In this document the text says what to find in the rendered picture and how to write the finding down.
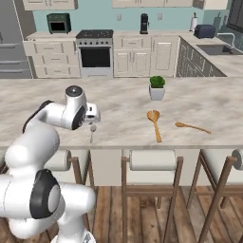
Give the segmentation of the dark window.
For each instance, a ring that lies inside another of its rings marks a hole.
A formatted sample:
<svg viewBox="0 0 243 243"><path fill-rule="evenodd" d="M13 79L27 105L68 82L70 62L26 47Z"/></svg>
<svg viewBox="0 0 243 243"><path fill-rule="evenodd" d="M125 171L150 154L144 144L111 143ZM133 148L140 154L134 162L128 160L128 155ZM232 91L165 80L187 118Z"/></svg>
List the dark window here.
<svg viewBox="0 0 243 243"><path fill-rule="evenodd" d="M243 33L243 0L233 0L227 27Z"/></svg>

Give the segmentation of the wooden slotted spoon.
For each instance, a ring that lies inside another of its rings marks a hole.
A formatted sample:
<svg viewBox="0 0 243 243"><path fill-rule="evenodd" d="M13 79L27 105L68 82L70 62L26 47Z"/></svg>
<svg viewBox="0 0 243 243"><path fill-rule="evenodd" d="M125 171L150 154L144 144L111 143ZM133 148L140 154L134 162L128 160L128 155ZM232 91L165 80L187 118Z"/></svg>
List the wooden slotted spoon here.
<svg viewBox="0 0 243 243"><path fill-rule="evenodd" d="M161 142L161 135L158 128L158 119L159 119L158 110L149 110L147 112L147 119L154 124L157 142Z"/></svg>

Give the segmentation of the cream door cabinet run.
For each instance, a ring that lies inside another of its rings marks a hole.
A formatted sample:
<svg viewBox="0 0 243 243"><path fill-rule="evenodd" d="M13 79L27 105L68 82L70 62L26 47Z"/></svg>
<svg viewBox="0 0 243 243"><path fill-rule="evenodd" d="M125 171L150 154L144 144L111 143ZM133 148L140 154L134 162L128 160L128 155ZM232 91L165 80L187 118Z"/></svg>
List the cream door cabinet run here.
<svg viewBox="0 0 243 243"><path fill-rule="evenodd" d="M113 36L115 77L173 77L178 35L116 32Z"/></svg>

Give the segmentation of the green toaster oven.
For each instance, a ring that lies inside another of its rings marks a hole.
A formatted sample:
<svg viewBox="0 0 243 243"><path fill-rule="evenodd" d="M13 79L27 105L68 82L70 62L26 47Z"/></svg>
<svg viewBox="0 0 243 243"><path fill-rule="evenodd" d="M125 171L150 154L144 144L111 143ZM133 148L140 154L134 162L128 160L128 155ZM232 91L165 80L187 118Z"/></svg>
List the green toaster oven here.
<svg viewBox="0 0 243 243"><path fill-rule="evenodd" d="M68 13L50 13L47 15L48 30L53 33L69 33L71 31L70 15Z"/></svg>

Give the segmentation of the dark blue toaster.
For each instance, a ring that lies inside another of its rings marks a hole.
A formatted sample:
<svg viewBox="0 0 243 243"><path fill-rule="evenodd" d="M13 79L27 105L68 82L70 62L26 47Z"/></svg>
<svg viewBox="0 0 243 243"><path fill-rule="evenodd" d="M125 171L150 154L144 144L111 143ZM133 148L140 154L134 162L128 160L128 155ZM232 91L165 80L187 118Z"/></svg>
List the dark blue toaster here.
<svg viewBox="0 0 243 243"><path fill-rule="evenodd" d="M198 39L214 38L215 27L213 25L197 25L195 28L194 35Z"/></svg>

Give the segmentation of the black coffee machine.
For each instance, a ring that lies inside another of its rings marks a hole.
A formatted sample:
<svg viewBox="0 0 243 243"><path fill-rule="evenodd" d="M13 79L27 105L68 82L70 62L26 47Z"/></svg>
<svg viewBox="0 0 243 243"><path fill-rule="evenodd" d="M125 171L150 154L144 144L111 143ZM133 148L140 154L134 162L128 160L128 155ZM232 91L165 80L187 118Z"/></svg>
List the black coffee machine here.
<svg viewBox="0 0 243 243"><path fill-rule="evenodd" d="M147 13L142 13L140 15L140 34L147 34L149 27L149 19Z"/></svg>

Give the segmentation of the grey fridge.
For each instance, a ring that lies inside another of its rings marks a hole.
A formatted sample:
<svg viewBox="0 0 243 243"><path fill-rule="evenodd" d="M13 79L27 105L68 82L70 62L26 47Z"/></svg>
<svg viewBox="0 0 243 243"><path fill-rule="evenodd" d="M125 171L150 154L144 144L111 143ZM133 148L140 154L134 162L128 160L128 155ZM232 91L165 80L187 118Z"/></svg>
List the grey fridge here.
<svg viewBox="0 0 243 243"><path fill-rule="evenodd" d="M36 31L23 0L0 0L0 79L31 79L23 41Z"/></svg>

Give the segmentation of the metallic spoon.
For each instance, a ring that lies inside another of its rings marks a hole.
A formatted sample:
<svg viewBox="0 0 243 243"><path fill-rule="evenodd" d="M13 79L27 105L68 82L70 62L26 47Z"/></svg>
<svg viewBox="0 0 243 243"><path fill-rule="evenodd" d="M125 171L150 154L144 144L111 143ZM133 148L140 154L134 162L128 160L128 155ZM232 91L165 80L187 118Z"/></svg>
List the metallic spoon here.
<svg viewBox="0 0 243 243"><path fill-rule="evenodd" d="M92 125L90 126L90 143L93 142L93 134L94 132L97 130L97 125L95 123L92 123Z"/></svg>

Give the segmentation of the cream drawer cabinet run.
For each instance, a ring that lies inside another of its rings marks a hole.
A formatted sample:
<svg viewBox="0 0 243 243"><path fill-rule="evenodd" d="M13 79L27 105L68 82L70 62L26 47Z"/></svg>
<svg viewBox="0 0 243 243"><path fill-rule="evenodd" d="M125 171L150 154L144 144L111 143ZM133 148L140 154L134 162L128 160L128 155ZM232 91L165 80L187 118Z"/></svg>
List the cream drawer cabinet run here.
<svg viewBox="0 0 243 243"><path fill-rule="evenodd" d="M76 33L35 32L23 42L38 78L77 78L80 76Z"/></svg>

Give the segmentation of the cream wall cabinets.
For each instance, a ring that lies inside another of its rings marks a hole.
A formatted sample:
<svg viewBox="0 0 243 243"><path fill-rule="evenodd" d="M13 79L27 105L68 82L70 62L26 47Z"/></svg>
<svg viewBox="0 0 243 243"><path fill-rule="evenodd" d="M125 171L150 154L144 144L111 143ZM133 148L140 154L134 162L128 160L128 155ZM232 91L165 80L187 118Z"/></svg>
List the cream wall cabinets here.
<svg viewBox="0 0 243 243"><path fill-rule="evenodd" d="M113 8L226 9L229 0L112 0Z"/></svg>
<svg viewBox="0 0 243 243"><path fill-rule="evenodd" d="M23 0L25 10L77 9L78 0Z"/></svg>

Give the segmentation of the grey side cabinet run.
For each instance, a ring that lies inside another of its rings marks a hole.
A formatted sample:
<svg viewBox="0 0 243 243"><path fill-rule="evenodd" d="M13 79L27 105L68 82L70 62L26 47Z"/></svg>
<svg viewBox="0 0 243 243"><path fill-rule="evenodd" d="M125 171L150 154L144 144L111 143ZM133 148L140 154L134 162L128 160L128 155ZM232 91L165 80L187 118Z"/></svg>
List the grey side cabinet run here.
<svg viewBox="0 0 243 243"><path fill-rule="evenodd" d="M225 77L225 74L183 38L179 41L177 77Z"/></svg>

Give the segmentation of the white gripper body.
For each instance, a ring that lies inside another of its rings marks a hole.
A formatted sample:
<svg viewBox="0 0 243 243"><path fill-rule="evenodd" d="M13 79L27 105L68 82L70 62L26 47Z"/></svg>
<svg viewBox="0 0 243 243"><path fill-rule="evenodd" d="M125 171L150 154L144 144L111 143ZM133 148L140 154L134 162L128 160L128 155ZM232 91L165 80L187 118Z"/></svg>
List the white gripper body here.
<svg viewBox="0 0 243 243"><path fill-rule="evenodd" d="M85 121L86 122L99 122L101 120L101 113L99 108L96 105L90 105L87 108L85 114Z"/></svg>

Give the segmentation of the silver stove with oven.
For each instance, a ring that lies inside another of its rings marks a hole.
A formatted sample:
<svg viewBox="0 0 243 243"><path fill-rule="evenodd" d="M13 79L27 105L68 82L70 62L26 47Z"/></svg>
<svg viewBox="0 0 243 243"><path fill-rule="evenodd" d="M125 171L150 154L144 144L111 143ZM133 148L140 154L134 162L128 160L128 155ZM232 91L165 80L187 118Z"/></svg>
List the silver stove with oven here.
<svg viewBox="0 0 243 243"><path fill-rule="evenodd" d="M76 36L82 78L113 77L112 29L82 29Z"/></svg>

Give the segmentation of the grey sink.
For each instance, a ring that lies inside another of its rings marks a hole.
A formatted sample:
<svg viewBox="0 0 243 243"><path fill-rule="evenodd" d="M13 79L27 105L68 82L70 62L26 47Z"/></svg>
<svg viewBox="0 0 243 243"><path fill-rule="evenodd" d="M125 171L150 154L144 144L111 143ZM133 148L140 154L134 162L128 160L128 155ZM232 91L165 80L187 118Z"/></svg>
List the grey sink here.
<svg viewBox="0 0 243 243"><path fill-rule="evenodd" d="M228 45L198 45L208 55L243 55L243 52Z"/></svg>

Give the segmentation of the white paper towel roll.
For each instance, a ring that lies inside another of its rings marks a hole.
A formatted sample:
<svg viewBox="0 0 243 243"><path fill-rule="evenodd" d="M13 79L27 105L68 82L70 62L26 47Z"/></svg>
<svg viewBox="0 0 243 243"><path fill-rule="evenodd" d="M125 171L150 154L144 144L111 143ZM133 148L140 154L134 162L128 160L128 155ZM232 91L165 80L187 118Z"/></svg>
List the white paper towel roll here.
<svg viewBox="0 0 243 243"><path fill-rule="evenodd" d="M191 25L189 31L195 32L196 25L197 25L197 17L196 17L196 13L194 12L194 16L191 19Z"/></svg>

